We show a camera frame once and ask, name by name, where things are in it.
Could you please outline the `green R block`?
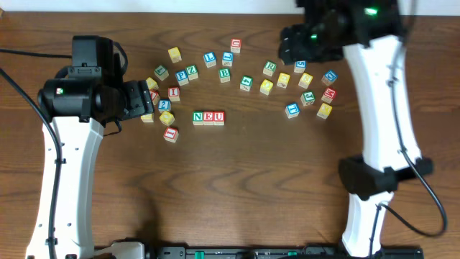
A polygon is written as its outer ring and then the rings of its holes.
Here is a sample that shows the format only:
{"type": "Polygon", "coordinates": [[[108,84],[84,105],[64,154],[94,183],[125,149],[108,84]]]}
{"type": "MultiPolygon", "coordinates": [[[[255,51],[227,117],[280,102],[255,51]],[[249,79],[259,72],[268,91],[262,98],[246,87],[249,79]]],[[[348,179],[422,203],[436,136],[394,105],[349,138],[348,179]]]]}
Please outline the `green R block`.
{"type": "Polygon", "coordinates": [[[273,76],[274,72],[276,71],[276,68],[277,68],[277,64],[268,60],[264,65],[263,73],[266,76],[273,76]]]}

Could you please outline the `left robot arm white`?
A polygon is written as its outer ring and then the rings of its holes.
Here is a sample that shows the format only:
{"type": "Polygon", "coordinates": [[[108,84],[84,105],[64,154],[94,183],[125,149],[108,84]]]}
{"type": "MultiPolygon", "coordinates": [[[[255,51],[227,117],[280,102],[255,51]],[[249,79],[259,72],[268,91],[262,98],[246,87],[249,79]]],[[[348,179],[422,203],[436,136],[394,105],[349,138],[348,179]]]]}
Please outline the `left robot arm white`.
{"type": "Polygon", "coordinates": [[[108,123],[153,114],[146,81],[124,81],[119,43],[86,35],[72,41],[72,63],[37,95],[45,116],[40,205],[26,258],[93,258],[91,207],[96,158],[108,123]]]}

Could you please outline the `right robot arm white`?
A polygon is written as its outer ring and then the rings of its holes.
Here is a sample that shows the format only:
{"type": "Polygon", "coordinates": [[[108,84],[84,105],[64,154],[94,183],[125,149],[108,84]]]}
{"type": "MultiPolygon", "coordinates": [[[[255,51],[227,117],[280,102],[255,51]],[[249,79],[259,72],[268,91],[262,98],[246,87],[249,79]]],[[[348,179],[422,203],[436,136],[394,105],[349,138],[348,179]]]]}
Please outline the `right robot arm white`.
{"type": "Polygon", "coordinates": [[[363,128],[361,155],[339,161],[349,192],[341,248],[327,258],[421,258],[417,248],[380,244],[385,213],[401,181],[423,179],[433,162],[421,155],[410,118],[405,44],[410,28],[396,1],[299,1],[305,21],[280,34],[286,64],[346,60],[363,128]]]}

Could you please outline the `red E block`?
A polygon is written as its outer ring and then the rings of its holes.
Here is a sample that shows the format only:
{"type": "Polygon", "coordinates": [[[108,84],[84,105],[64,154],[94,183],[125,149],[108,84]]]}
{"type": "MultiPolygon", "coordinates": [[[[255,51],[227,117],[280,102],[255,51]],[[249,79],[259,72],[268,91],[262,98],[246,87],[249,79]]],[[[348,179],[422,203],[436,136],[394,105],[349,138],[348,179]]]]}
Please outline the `red E block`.
{"type": "Polygon", "coordinates": [[[203,124],[204,125],[214,125],[214,112],[213,111],[203,112],[203,124]]]}

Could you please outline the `green N block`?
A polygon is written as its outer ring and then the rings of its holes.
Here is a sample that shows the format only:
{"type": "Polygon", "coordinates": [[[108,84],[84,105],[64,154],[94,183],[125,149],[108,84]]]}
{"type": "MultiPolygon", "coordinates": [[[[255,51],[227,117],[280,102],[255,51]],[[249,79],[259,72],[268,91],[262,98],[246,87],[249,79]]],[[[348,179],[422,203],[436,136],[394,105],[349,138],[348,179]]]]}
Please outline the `green N block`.
{"type": "Polygon", "coordinates": [[[194,125],[204,125],[203,122],[203,112],[201,111],[194,111],[192,113],[192,123],[194,125]]]}

